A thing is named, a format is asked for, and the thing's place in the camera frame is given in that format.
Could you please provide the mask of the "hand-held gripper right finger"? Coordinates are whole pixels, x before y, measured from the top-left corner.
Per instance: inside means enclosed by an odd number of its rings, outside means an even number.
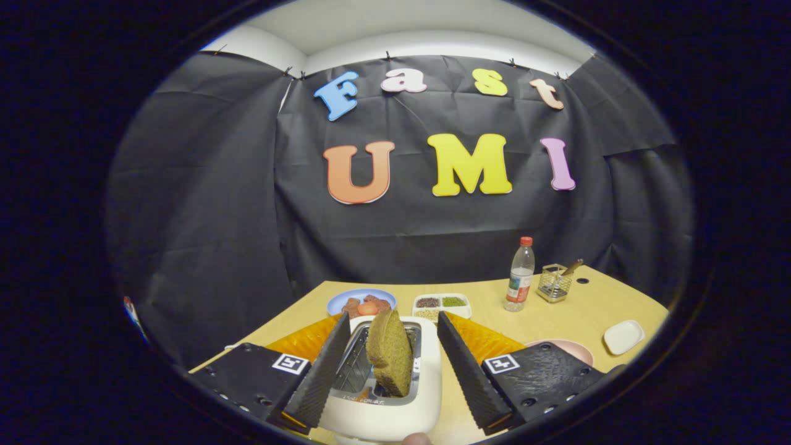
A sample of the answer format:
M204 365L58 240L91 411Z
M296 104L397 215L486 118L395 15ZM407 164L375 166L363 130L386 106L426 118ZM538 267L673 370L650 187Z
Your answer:
M483 433L531 423L607 377L553 342L529 347L441 311L438 336Z

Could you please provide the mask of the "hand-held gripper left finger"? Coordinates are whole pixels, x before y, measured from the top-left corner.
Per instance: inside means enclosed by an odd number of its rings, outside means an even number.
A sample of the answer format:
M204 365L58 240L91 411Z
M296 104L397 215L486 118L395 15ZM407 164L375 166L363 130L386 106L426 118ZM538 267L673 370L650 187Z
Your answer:
M258 422L310 431L324 412L350 340L348 313L329 320L316 358L242 343L190 377L218 402Z

